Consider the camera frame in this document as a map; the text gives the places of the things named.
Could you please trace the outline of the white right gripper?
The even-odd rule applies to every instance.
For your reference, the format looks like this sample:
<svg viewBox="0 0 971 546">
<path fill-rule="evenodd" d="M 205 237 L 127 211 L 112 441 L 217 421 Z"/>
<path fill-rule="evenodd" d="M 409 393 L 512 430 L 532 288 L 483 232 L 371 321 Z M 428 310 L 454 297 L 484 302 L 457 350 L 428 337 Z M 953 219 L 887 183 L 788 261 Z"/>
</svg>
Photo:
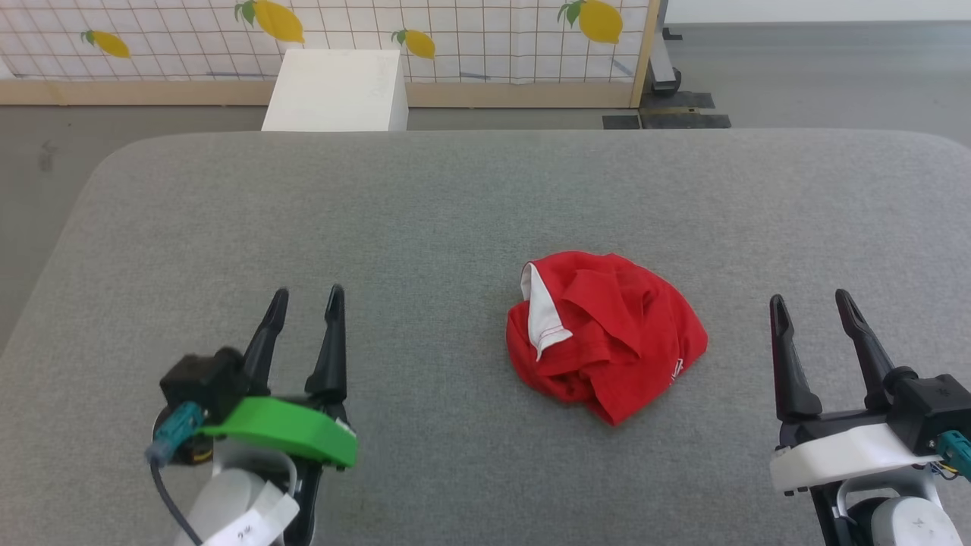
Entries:
<svg viewBox="0 0 971 546">
<path fill-rule="evenodd" d="M 887 410 L 892 399 L 884 379 L 894 364 L 849 291 L 838 289 L 834 298 L 859 360 L 866 409 L 822 412 L 797 355 L 786 301 L 780 294 L 769 301 L 775 409 L 781 423 L 769 472 L 779 493 L 941 460 L 935 450 L 913 450 L 891 430 Z"/>
</svg>

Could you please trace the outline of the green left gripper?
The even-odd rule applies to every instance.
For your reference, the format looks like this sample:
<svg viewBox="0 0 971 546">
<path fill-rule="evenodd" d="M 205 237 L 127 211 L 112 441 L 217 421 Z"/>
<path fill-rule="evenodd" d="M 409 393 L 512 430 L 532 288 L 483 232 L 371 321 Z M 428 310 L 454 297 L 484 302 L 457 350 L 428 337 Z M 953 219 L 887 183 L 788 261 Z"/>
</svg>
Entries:
<svg viewBox="0 0 971 546">
<path fill-rule="evenodd" d="M 205 438 L 229 438 L 257 448 L 280 450 L 321 464 L 351 469 L 357 464 L 357 433 L 339 406 L 332 412 L 280 400 L 268 386 L 276 340 L 284 328 L 289 291 L 276 290 L 244 353 L 249 379 L 247 395 L 218 424 L 202 425 Z M 318 404 L 343 404 L 347 397 L 346 318 L 344 289 L 333 284 L 325 311 L 325 338 L 313 373 L 306 378 L 305 393 Z"/>
</svg>

